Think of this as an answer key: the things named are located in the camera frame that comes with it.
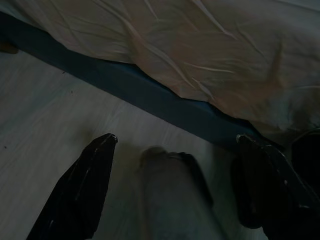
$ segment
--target leg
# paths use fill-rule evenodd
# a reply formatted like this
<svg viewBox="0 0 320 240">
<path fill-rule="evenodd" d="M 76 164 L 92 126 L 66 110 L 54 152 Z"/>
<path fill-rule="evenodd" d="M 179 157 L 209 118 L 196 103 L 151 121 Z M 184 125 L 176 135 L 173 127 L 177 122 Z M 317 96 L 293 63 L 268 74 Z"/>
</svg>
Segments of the leg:
<svg viewBox="0 0 320 240">
<path fill-rule="evenodd" d="M 147 150 L 141 158 L 140 194 L 145 239 L 226 239 L 181 155 Z"/>
</svg>

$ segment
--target mattress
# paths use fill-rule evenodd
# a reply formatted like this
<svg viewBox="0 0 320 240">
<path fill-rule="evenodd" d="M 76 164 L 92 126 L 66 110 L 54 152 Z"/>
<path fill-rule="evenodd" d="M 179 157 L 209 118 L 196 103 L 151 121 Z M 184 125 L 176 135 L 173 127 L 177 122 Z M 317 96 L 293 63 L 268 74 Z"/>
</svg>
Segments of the mattress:
<svg viewBox="0 0 320 240">
<path fill-rule="evenodd" d="M 262 133 L 320 123 L 316 0 L 2 0 L 0 11 Z"/>
</svg>

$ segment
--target white floor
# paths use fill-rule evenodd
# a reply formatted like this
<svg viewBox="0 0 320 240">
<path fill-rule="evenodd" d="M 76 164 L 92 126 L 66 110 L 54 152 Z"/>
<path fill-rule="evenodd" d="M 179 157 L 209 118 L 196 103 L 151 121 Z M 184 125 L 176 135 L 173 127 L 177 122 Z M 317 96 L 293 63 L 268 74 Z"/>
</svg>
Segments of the white floor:
<svg viewBox="0 0 320 240">
<path fill-rule="evenodd" d="M 232 155 L 27 53 L 0 53 L 0 239 L 23 240 L 61 175 L 94 138 L 118 136 L 95 240 L 138 240 L 132 179 L 142 150 L 160 145 L 199 161 L 230 240 L 265 239 L 237 221 Z"/>
</svg>

